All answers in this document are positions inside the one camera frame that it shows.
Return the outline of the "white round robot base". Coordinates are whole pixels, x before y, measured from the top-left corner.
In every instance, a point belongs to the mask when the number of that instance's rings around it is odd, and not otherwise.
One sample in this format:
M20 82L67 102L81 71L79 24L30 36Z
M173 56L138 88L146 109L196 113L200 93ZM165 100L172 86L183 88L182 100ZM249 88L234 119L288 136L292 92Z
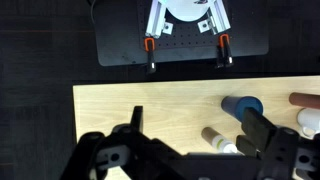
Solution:
M176 19L192 22L207 12L209 0L167 0L166 7Z

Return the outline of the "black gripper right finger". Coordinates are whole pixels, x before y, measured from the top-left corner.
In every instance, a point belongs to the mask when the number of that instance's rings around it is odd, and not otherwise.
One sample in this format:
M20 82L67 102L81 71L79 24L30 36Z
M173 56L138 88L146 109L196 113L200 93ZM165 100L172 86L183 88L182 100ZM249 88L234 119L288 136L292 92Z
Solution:
M236 137L238 150L247 156L262 157L277 127L258 110L250 107L244 110L241 129L244 134Z

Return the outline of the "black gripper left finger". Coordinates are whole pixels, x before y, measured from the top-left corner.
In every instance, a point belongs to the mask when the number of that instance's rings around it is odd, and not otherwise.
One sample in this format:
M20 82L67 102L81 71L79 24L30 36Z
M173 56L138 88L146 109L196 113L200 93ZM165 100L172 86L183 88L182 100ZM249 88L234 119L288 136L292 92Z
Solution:
M143 131L143 107L135 106L133 109L130 125L139 132Z

